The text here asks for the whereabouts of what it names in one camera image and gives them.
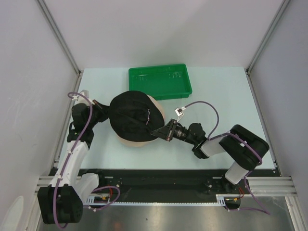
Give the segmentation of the beige smile bucket hat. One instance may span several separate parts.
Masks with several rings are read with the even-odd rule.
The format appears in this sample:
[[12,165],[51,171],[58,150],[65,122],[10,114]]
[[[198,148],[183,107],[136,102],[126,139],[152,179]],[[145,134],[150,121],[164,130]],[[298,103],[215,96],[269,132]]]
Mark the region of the beige smile bucket hat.
[[[163,119],[165,120],[166,116],[165,116],[165,112],[164,112],[164,109],[161,106],[161,104],[158,101],[156,101],[152,96],[150,96],[150,95],[147,95],[147,96],[149,97],[151,102],[156,106],[156,108],[160,111]],[[125,139],[123,139],[119,136],[118,136],[118,139],[123,145],[125,145],[127,147],[137,147],[137,148],[143,147],[145,145],[148,145],[148,144],[154,142],[154,140],[152,140],[152,141],[142,141],[142,142],[128,141],[128,140],[125,140]]]

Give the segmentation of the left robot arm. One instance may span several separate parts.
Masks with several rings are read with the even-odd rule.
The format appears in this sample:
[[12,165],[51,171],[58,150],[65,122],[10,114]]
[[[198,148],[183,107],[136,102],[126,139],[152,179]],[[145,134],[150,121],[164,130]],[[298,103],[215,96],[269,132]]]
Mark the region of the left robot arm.
[[67,150],[52,180],[47,186],[40,187],[37,193],[43,222],[54,224],[61,230],[81,220],[83,205],[93,191],[99,193],[106,188],[106,180],[95,173],[86,173],[80,179],[77,176],[89,153],[94,138],[93,128],[108,118],[108,106],[92,100],[87,90],[70,92],[68,97],[74,105]]

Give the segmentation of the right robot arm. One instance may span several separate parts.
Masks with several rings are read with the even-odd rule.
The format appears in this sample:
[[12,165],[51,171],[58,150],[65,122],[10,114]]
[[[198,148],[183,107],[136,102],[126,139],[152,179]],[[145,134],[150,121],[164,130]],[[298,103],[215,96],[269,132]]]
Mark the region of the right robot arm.
[[227,153],[234,160],[222,181],[222,188],[227,193],[235,192],[239,182],[262,164],[262,158],[270,148],[265,140],[241,125],[234,125],[230,131],[209,138],[200,123],[192,123],[185,128],[172,119],[151,134],[166,141],[175,138],[192,144],[192,152],[199,159]]

